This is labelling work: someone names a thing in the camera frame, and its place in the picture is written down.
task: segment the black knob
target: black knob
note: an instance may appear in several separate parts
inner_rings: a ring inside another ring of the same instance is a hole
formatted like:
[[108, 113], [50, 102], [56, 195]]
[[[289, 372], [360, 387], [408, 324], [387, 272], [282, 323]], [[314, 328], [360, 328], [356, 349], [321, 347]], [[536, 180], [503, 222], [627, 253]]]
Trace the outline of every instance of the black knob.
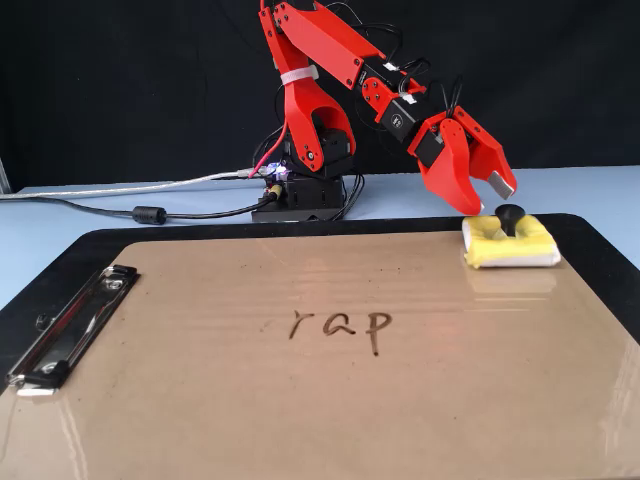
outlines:
[[509, 237], [516, 236], [516, 224], [524, 217], [525, 211], [517, 205], [500, 205], [496, 208], [496, 217], [500, 219], [500, 228]]

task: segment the black backdrop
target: black backdrop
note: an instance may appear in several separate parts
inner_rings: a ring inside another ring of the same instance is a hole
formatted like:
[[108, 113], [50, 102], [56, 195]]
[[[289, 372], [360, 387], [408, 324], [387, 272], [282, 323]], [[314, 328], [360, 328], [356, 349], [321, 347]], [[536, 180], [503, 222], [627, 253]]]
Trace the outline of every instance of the black backdrop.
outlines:
[[[461, 104], [512, 167], [639, 163], [640, 2], [349, 4], [365, 22], [402, 27], [398, 60], [424, 55], [433, 77], [464, 74]], [[248, 166], [277, 126], [279, 76], [258, 9], [258, 0], [0, 2], [0, 158], [14, 187]], [[358, 120], [350, 92], [326, 74], [319, 83], [350, 116], [363, 171], [415, 171], [391, 137]]]

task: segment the red wire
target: red wire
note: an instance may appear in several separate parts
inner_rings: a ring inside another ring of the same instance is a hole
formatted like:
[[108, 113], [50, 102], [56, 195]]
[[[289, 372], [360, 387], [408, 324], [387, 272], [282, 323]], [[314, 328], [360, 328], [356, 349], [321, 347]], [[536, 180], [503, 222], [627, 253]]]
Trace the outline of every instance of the red wire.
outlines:
[[256, 173], [258, 173], [258, 170], [260, 170], [260, 167], [262, 166], [262, 164], [267, 160], [267, 158], [271, 156], [271, 154], [275, 151], [275, 149], [278, 148], [278, 146], [282, 143], [282, 140], [284, 139], [284, 136], [287, 133], [287, 128], [289, 128], [289, 124], [287, 123], [287, 119], [285, 118], [284, 124], [282, 125], [282, 132], [280, 133], [278, 140], [276, 141], [276, 143], [273, 144], [273, 147], [267, 150], [267, 153], [265, 153], [262, 156], [260, 161], [256, 164], [255, 168], [253, 169], [253, 172], [249, 174], [249, 178], [253, 177]]

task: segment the table surface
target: table surface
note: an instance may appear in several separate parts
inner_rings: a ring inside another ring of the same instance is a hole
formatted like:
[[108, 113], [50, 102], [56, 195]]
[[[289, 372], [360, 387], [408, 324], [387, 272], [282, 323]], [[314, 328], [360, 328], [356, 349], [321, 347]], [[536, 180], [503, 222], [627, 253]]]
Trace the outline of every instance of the table surface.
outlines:
[[[640, 205], [640, 166], [516, 170], [515, 175], [518, 191], [511, 202], [533, 214], [571, 213], [583, 217], [640, 268], [640, 222], [631, 210], [632, 206]], [[369, 175], [366, 178], [366, 188], [347, 216], [350, 220], [459, 215], [439, 197], [427, 192], [417, 174]], [[261, 180], [225, 180], [158, 193], [73, 200], [111, 209], [151, 205], [164, 207], [170, 213], [206, 213], [253, 204], [262, 195], [263, 186]], [[104, 186], [33, 187], [23, 192], [101, 187]], [[474, 181], [474, 187], [484, 202], [486, 213], [492, 213], [503, 203], [486, 183]], [[199, 222], [172, 222], [171, 225], [248, 222], [251, 222], [250, 214]], [[0, 276], [0, 308], [81, 235], [94, 230], [140, 226], [131, 219], [92, 215], [58, 205], [0, 204], [0, 270], [3, 272]]]

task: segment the clipboard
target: clipboard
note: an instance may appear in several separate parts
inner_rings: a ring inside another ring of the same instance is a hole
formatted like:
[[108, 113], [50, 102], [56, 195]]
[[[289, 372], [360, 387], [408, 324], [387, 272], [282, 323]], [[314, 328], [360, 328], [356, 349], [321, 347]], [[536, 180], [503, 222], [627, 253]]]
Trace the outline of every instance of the clipboard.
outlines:
[[57, 396], [0, 396], [0, 474], [638, 475], [638, 271], [538, 218], [559, 268], [468, 269], [460, 219], [89, 234], [0, 325], [61, 271], [141, 277]]

